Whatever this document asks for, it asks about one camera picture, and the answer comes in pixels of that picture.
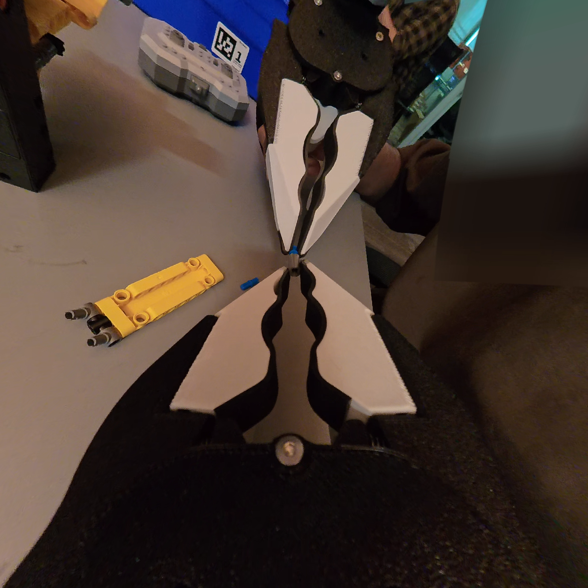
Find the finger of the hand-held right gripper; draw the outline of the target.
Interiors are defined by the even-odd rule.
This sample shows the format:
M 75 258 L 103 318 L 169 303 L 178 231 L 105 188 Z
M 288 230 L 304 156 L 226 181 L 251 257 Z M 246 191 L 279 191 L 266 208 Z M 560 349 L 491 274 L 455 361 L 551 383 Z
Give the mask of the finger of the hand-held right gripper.
M 325 167 L 312 190 L 308 224 L 299 242 L 305 255 L 359 183 L 373 119 L 359 110 L 337 116 L 324 138 Z
M 284 251 L 292 248 L 300 214 L 299 187 L 306 172 L 305 144 L 318 116 L 318 105 L 307 87 L 284 78 L 273 142 L 266 151 L 275 224 Z

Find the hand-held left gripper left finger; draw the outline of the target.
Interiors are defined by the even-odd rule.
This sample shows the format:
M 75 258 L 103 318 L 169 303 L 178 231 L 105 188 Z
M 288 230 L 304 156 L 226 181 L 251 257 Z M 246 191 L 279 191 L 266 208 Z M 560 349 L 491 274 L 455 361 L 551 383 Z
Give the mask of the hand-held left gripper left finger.
M 285 299 L 283 267 L 217 312 L 170 410 L 231 419 L 241 430 L 263 420 L 277 399 L 273 339 Z

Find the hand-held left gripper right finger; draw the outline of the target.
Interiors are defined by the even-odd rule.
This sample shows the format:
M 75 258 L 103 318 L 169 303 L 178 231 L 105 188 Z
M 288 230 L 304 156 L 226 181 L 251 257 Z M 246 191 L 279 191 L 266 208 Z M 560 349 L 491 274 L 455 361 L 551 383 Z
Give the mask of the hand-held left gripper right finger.
M 314 336 L 307 376 L 313 411 L 334 430 L 372 417 L 415 415 L 375 314 L 310 262 L 300 266 L 305 322 Z

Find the person's right forearm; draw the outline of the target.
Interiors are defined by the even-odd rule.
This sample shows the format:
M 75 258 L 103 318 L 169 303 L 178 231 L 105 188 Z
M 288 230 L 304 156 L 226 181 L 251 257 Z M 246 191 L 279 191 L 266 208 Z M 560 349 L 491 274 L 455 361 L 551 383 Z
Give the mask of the person's right forearm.
M 451 145 L 434 138 L 399 149 L 398 177 L 375 205 L 388 228 L 427 236 L 438 224 L 450 151 Z

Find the person's right hand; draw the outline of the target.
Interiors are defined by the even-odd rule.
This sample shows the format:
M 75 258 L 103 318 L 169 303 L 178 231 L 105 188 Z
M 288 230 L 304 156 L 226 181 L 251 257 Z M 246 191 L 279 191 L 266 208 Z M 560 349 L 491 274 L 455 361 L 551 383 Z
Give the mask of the person's right hand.
M 355 191 L 364 202 L 375 205 L 394 185 L 400 171 L 400 151 L 385 143 L 357 184 Z

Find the yellow panel with grey pins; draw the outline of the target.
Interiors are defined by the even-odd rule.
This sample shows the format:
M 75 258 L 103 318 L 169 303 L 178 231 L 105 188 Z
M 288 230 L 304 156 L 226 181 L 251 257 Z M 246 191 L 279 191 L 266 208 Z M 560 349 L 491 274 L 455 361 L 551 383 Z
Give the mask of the yellow panel with grey pins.
M 92 333 L 88 346 L 110 347 L 223 280 L 221 270 L 202 254 L 115 290 L 106 298 L 66 311 L 65 318 L 86 321 Z

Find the black and white marker tag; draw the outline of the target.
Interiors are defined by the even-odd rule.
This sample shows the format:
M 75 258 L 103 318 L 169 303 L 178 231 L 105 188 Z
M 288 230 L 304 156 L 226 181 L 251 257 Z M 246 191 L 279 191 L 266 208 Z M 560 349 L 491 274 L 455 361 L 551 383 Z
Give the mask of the black and white marker tag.
M 219 21 L 212 41 L 211 52 L 231 65 L 237 72 L 242 73 L 249 55 L 249 46 Z

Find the grey toy control hub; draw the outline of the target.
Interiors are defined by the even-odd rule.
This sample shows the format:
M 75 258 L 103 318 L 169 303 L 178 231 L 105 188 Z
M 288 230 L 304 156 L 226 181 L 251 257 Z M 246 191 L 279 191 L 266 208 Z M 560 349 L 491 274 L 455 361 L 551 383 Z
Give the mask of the grey toy control hub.
M 249 96 L 241 73 L 162 20 L 145 18 L 138 65 L 159 88 L 225 122 L 237 124 L 245 117 Z

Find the blue plastic bin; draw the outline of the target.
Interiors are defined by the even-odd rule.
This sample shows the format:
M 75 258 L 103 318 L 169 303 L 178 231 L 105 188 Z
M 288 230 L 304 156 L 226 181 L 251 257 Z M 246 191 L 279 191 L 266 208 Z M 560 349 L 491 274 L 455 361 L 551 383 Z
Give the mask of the blue plastic bin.
M 288 1 L 133 1 L 149 17 L 172 25 L 188 39 L 211 50 L 221 21 L 249 46 L 241 75 L 251 98 L 257 99 L 262 55 L 273 21 L 287 21 Z

